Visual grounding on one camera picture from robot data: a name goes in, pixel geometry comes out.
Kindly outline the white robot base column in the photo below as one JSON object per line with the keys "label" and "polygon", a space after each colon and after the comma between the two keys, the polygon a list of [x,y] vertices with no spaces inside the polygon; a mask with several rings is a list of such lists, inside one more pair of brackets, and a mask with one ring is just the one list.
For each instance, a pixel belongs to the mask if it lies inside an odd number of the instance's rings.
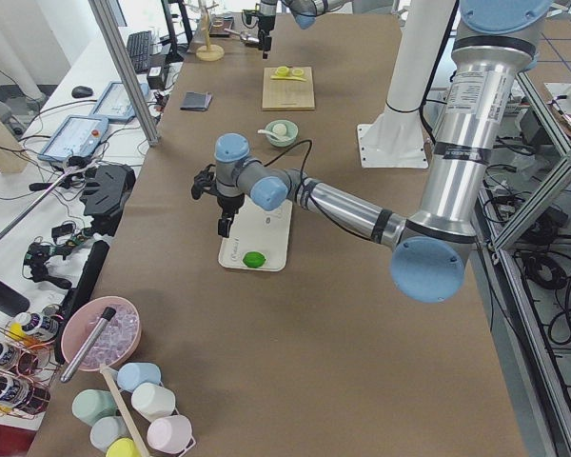
{"label": "white robot base column", "polygon": [[410,3],[385,99],[373,123],[360,124],[358,149],[366,169],[425,169],[422,101],[440,49],[452,29],[457,2],[416,0]]}

